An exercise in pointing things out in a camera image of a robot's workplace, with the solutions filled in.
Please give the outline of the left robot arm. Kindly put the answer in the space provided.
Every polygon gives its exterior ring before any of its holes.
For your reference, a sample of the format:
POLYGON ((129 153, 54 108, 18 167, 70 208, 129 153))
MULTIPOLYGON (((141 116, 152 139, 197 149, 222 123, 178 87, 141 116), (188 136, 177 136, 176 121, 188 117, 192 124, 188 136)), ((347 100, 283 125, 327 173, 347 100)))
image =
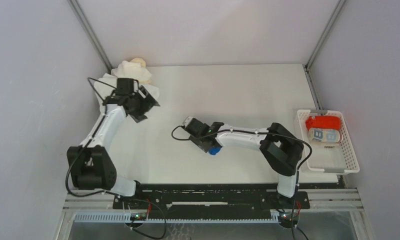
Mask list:
POLYGON ((65 177, 68 193, 71 190, 91 190, 93 194, 108 193, 124 196, 131 208, 137 209, 144 203, 145 196, 137 190, 138 181, 118 174, 108 151, 121 124, 126 118, 139 123, 147 119, 146 113, 159 103, 142 85, 130 93, 113 90, 101 103, 103 109, 88 136, 77 146, 66 152, 69 169, 65 177))

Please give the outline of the blue towel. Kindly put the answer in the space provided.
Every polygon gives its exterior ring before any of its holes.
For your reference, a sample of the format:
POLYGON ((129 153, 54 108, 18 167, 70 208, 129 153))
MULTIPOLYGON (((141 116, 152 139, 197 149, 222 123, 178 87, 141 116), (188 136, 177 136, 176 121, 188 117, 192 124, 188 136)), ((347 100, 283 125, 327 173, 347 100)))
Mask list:
POLYGON ((209 153, 210 155, 212 155, 212 156, 215 156, 216 154, 218 154, 218 153, 220 152, 221 149, 222 149, 222 148, 219 147, 219 146, 214 146, 214 147, 211 147, 211 148, 208 150, 208 153, 209 153))

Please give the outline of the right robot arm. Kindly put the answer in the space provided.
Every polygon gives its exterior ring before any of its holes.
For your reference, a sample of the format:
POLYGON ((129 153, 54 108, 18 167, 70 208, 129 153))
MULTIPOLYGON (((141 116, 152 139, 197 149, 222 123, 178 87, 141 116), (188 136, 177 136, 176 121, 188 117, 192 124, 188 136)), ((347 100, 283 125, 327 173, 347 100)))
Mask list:
POLYGON ((296 203, 297 165, 304 144, 281 124, 274 122, 268 128, 242 128, 222 122, 207 125, 195 120, 185 123, 183 129, 190 134, 190 141, 210 155, 216 155, 224 147, 260 152, 278 174, 277 203, 283 208, 296 203))

